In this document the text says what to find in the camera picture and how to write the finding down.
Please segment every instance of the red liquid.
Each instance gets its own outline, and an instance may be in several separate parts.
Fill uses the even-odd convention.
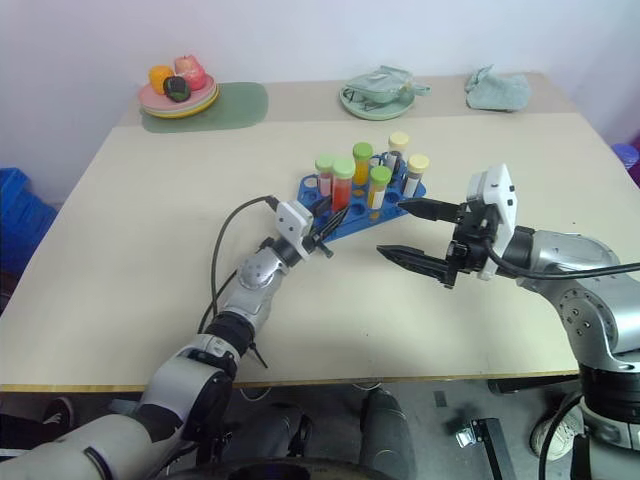
[[[334,177],[331,195],[331,211],[337,212],[349,205],[349,200],[351,200],[351,179]]]

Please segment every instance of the black cable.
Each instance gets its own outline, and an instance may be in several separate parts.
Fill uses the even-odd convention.
[[[218,233],[218,238],[216,240],[216,246],[213,249],[213,258],[211,259],[211,305],[213,310],[213,316],[215,317],[218,314],[218,293],[216,291],[216,266],[218,263],[218,253],[220,252],[220,245],[222,244],[222,237],[224,236],[224,232],[227,230],[229,223],[233,220],[238,213],[247,208],[250,205],[254,205],[256,203],[266,202],[274,211],[278,206],[278,200],[271,196],[266,195],[263,197],[257,197],[248,202],[243,203],[239,207],[237,207],[233,212],[229,214],[226,218],[222,227],[220,228],[220,232]]]
[[[604,275],[617,275],[620,273],[636,272],[640,270],[640,262],[615,265],[612,267],[593,268],[591,270],[576,270],[559,273],[533,272],[526,268],[518,267],[507,262],[493,250],[490,238],[485,238],[483,246],[489,258],[505,272],[516,277],[531,278],[533,280],[577,280],[580,278],[602,277]]]
[[[538,462],[538,480],[546,480],[547,478],[547,455],[549,454],[551,440],[553,440],[553,436],[556,433],[558,425],[560,425],[562,419],[567,415],[567,413],[569,413],[569,410],[580,403],[581,398],[581,394],[576,394],[575,398],[572,398],[564,405],[561,405],[560,409],[553,416],[553,420],[551,420],[549,430],[547,431],[547,436],[544,438],[542,448],[540,449],[540,460]]]
[[[227,277],[227,279],[222,284],[222,287],[220,287],[220,290],[218,290],[216,298],[220,298],[220,295],[222,295],[222,292],[224,292],[225,288],[227,288],[227,286],[231,283],[231,280],[233,280],[233,277],[236,276],[236,273],[238,273],[237,270],[234,270],[233,272],[231,272],[231,275],[229,275]],[[202,333],[204,331],[204,325],[205,325],[205,323],[207,321],[207,317],[211,313],[212,309],[213,309],[213,302],[210,302],[209,306],[204,311],[204,314],[202,315],[202,318],[200,319],[200,324],[198,325],[198,333]]]

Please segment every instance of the test tube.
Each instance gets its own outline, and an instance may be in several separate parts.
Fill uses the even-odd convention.
[[[333,167],[333,161],[335,156],[322,154],[316,158],[316,170],[318,171],[318,190],[320,195],[328,197],[331,195],[331,179],[333,174],[331,167]]]
[[[409,157],[407,165],[407,177],[404,182],[404,188],[402,189],[402,195],[405,197],[413,197],[418,188],[418,183],[422,179],[422,174],[429,166],[429,158],[426,155],[420,155],[416,153]]]
[[[366,142],[356,143],[353,146],[353,159],[356,162],[356,173],[353,176],[353,184],[359,187],[367,184],[369,179],[369,160],[373,157],[373,147]]]
[[[389,151],[384,158],[384,166],[391,170],[391,174],[398,173],[400,168],[399,160],[402,160],[402,155],[407,149],[409,144],[409,135],[404,132],[393,132],[389,135]]]
[[[349,205],[351,200],[351,181],[356,173],[356,164],[353,158],[338,157],[333,162],[332,171],[331,211],[337,212]]]
[[[382,208],[384,194],[390,181],[391,170],[387,167],[380,165],[371,169],[369,180],[369,198],[367,199],[367,206],[370,209],[378,210]]]

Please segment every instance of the test tube cap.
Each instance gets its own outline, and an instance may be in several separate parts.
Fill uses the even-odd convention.
[[[409,135],[404,132],[393,132],[389,135],[389,148],[404,149],[409,144]]]
[[[331,172],[331,168],[333,167],[333,162],[335,161],[336,156],[331,155],[329,153],[321,153],[316,157],[316,170],[320,173]]]
[[[421,155],[420,153],[414,153],[409,157],[407,168],[412,173],[424,173],[429,163],[429,157]]]
[[[350,157],[336,157],[333,162],[333,175],[336,178],[351,178],[356,173],[356,162]]]
[[[391,181],[391,169],[383,165],[373,167],[369,176],[373,183],[377,185],[387,185]]]
[[[358,142],[353,146],[353,158],[356,160],[369,160],[373,157],[373,147],[367,142]]]

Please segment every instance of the metal bracket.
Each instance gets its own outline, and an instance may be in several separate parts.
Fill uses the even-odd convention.
[[[516,480],[507,442],[497,418],[478,418],[456,433],[461,448],[482,443],[495,480]]]

